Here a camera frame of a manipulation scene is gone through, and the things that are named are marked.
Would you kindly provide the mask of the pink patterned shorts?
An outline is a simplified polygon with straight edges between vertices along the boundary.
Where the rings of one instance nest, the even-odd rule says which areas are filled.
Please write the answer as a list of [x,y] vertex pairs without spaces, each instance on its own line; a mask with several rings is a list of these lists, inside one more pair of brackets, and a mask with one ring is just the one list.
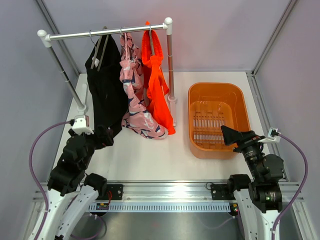
[[128,110],[122,118],[121,125],[146,139],[163,140],[168,136],[168,130],[158,124],[147,109],[141,50],[133,38],[131,52],[132,62],[120,61],[119,80],[128,100]]

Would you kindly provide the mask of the black shorts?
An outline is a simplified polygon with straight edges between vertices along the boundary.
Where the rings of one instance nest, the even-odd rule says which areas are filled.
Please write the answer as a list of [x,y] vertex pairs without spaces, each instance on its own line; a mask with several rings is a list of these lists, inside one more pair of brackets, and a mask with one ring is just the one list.
[[120,82],[121,55],[115,40],[109,35],[100,71],[91,69],[92,50],[85,62],[87,83],[93,101],[94,128],[103,125],[113,130],[115,137],[122,130],[122,119],[128,110],[128,96]]

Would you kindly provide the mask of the orange shorts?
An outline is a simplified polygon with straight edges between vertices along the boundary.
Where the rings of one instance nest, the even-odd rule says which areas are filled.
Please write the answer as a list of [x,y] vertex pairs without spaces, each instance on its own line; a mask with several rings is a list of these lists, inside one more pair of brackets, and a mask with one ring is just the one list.
[[173,117],[165,100],[170,90],[165,81],[162,71],[162,61],[164,59],[162,46],[157,33],[152,30],[152,39],[155,55],[151,55],[149,30],[142,36],[141,59],[143,63],[144,88],[149,99],[148,111],[156,122],[168,130],[169,135],[176,133],[173,126]]

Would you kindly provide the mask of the pink clothes hanger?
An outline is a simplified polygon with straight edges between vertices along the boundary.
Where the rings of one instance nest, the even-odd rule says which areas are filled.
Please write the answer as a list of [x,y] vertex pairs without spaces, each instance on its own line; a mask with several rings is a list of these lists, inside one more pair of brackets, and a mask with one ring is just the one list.
[[128,32],[120,34],[121,60],[132,62],[132,35]]

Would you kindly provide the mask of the grey clothes hanger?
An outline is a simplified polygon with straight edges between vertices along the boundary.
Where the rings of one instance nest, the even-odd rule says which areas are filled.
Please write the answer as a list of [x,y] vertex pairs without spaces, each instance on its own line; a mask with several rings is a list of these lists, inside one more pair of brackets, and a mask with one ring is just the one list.
[[94,46],[94,54],[91,59],[90,68],[96,68],[99,72],[103,63],[104,54],[107,48],[109,35],[101,35]]

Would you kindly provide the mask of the brown clothes hanger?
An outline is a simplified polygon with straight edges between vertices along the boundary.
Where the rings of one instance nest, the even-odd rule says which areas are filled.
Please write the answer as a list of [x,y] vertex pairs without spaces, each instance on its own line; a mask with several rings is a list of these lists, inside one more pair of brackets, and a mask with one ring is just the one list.
[[149,41],[150,41],[150,49],[151,49],[151,55],[155,55],[155,49],[154,49],[154,43],[153,43],[153,35],[152,35],[152,29],[151,26],[149,27]]

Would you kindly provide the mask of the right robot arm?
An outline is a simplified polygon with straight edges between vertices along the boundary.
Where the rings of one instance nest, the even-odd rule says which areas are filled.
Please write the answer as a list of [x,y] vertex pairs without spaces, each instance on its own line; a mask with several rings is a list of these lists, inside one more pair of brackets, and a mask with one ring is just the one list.
[[226,146],[236,145],[251,175],[233,174],[227,180],[226,192],[235,199],[246,240],[278,240],[277,217],[283,209],[279,186],[283,178],[284,161],[275,154],[264,154],[264,144],[280,140],[271,129],[268,136],[254,131],[237,131],[225,125],[221,131]]

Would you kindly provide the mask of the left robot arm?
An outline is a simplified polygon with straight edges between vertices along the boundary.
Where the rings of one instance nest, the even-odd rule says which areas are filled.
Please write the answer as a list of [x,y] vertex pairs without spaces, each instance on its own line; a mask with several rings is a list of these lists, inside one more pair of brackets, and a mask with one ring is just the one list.
[[31,240],[67,240],[88,206],[96,199],[113,195],[107,188],[107,179],[96,173],[86,175],[95,151],[114,144],[114,133],[110,128],[99,126],[92,133],[70,137],[62,150],[57,165],[52,169],[44,190],[29,163],[31,176],[38,186],[44,206],[29,236]]

